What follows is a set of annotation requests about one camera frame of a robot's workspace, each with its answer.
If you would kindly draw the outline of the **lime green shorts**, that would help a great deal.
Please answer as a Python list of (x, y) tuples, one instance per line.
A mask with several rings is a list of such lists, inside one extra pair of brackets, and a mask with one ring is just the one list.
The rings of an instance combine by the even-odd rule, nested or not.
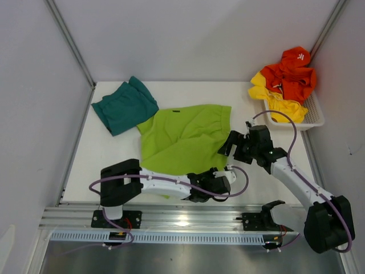
[(137, 126), (142, 170), (183, 180), (211, 168), (222, 171), (227, 157), (218, 151), (230, 134), (231, 110), (217, 104), (158, 110)]

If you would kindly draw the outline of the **teal green shorts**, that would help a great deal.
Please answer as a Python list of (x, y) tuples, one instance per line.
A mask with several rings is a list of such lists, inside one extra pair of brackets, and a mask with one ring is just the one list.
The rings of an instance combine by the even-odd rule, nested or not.
[(159, 107), (150, 91), (135, 76), (115, 92), (102, 97), (92, 108), (112, 136), (117, 136), (147, 121)]

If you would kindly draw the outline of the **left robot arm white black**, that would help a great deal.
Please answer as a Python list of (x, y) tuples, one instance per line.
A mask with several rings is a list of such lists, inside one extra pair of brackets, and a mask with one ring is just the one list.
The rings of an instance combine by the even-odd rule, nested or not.
[(214, 194), (230, 194), (236, 174), (224, 168), (213, 167), (200, 174), (167, 175), (142, 168), (137, 159), (129, 159), (100, 172), (100, 205), (104, 208), (104, 222), (118, 228), (124, 221), (123, 205), (140, 194), (154, 194), (187, 200), (207, 202)]

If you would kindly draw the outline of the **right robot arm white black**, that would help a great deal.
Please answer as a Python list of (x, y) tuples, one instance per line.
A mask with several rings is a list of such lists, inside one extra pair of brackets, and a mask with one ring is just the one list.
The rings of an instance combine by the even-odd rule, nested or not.
[(235, 160), (246, 164), (253, 161), (273, 176), (299, 200), (306, 213), (301, 214), (283, 201), (265, 204), (267, 212), (261, 215), (261, 225), (266, 230), (274, 230), (283, 225), (303, 235), (313, 251), (324, 253), (328, 250), (343, 252), (351, 249), (355, 239), (350, 202), (344, 196), (334, 196), (310, 180), (294, 165), (290, 154), (283, 148), (274, 147), (266, 126), (251, 126), (247, 134), (231, 131), (229, 137), (218, 150)]

